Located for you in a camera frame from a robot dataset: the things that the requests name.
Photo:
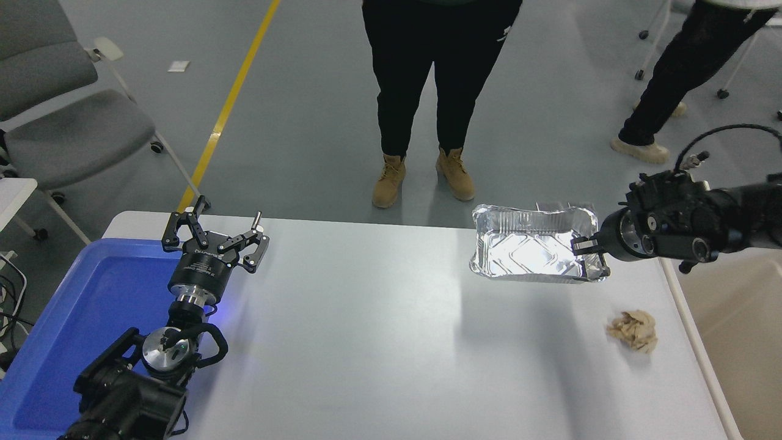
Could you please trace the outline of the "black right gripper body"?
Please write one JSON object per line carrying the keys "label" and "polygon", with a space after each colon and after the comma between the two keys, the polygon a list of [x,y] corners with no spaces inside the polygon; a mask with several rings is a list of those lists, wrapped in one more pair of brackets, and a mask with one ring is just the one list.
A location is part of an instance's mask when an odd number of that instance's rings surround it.
{"label": "black right gripper body", "polygon": [[602,223],[602,247],[617,260],[626,261],[626,249],[622,237],[622,222],[627,212],[622,208],[611,213]]}

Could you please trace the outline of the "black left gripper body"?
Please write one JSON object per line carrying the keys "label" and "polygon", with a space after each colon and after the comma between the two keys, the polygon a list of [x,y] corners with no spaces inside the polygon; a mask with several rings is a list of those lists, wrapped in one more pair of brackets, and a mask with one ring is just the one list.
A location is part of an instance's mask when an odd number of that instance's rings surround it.
{"label": "black left gripper body", "polygon": [[207,239],[206,249],[199,246],[196,238],[185,242],[183,254],[169,281],[169,292],[178,295],[181,286],[196,286],[211,295],[212,303],[221,300],[237,265],[238,253],[236,250],[219,252],[219,246],[229,239],[228,236],[207,236]]}

